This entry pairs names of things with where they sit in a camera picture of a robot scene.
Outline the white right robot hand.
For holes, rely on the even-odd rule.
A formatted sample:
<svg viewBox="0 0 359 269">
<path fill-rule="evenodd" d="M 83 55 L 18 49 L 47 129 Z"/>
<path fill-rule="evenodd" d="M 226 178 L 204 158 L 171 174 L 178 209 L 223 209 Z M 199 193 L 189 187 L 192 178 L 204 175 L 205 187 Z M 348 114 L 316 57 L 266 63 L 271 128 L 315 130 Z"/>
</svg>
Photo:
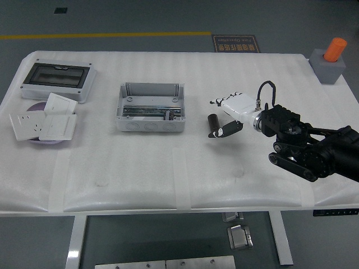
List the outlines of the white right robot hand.
<svg viewBox="0 0 359 269">
<path fill-rule="evenodd" d="M 210 104 L 215 104 L 233 118 L 233 121 L 219 125 L 218 116 L 208 116 L 210 128 L 209 138 L 225 138 L 243 129 L 243 124 L 248 123 L 254 130 L 261 132 L 261 108 L 260 101 L 255 101 L 246 94 L 235 92 L 229 97 L 214 99 Z"/>
</svg>

